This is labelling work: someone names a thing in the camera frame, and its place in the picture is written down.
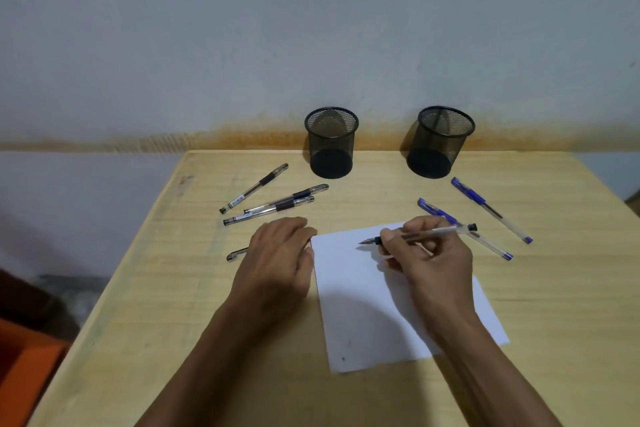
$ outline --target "black rubber grip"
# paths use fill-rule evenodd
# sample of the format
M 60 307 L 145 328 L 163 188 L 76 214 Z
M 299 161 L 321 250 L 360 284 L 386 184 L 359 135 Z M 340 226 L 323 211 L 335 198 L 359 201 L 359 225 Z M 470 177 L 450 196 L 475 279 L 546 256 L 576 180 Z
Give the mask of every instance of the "black rubber grip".
M 300 199 L 301 197 L 307 197 L 307 196 L 311 196 L 311 191 L 309 191 L 308 189 L 293 193 L 293 199 Z
M 265 184 L 273 181 L 275 177 L 276 177 L 276 174 L 274 172 L 269 172 L 269 174 L 267 174 L 265 177 L 260 179 L 260 184 L 264 186 Z
M 293 207 L 293 199 L 288 199 L 287 201 L 281 201 L 280 203 L 276 203 L 276 211 L 282 211 L 292 207 Z

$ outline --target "orange object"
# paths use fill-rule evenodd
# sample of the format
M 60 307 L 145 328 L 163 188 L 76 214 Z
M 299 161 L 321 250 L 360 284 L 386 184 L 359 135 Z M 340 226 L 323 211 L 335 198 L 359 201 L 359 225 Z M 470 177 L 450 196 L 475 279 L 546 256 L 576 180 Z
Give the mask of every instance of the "orange object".
M 23 427 L 69 343 L 0 319 L 0 426 Z

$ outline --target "desk surface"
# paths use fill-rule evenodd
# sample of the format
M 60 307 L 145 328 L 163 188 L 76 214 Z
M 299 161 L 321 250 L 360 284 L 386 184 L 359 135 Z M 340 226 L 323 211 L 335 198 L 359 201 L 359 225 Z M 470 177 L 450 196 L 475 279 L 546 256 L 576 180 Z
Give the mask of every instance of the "desk surface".
M 227 296 L 266 216 L 224 227 L 218 209 L 288 162 L 246 200 L 259 204 L 323 182 L 299 152 L 187 153 L 156 201 L 30 426 L 128 426 L 156 397 Z M 357 152 L 307 216 L 320 234 L 441 206 L 515 255 L 468 240 L 474 270 L 511 344 L 504 347 L 565 425 L 636 425 L 640 417 L 640 220 L 571 155 L 462 153 L 454 173 L 534 238 L 525 245 L 452 187 L 409 171 L 397 152 Z M 465 425 L 444 361 L 331 375 L 317 288 L 246 365 L 228 425 Z

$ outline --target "white paper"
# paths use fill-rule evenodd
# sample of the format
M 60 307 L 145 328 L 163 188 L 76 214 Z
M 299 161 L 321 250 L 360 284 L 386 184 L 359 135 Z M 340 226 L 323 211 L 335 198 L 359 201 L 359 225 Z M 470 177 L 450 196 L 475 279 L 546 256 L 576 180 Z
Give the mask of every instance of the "white paper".
M 401 273 L 387 269 L 375 245 L 380 225 L 311 239 L 316 253 L 324 338 L 333 373 L 432 357 L 440 352 L 420 324 Z M 509 342 L 480 283 L 473 277 L 476 312 L 498 344 Z

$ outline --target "black mesh pen holder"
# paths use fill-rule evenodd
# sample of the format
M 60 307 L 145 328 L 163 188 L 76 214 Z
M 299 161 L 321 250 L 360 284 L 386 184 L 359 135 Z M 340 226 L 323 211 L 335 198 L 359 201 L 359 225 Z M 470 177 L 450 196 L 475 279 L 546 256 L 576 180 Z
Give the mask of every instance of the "black mesh pen holder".
M 340 107 L 314 110 L 305 118 L 311 170 L 325 179 L 338 179 L 353 167 L 353 140 L 358 117 Z
M 455 108 L 427 107 L 418 114 L 418 127 L 406 163 L 422 177 L 448 175 L 462 145 L 476 130 L 473 119 Z

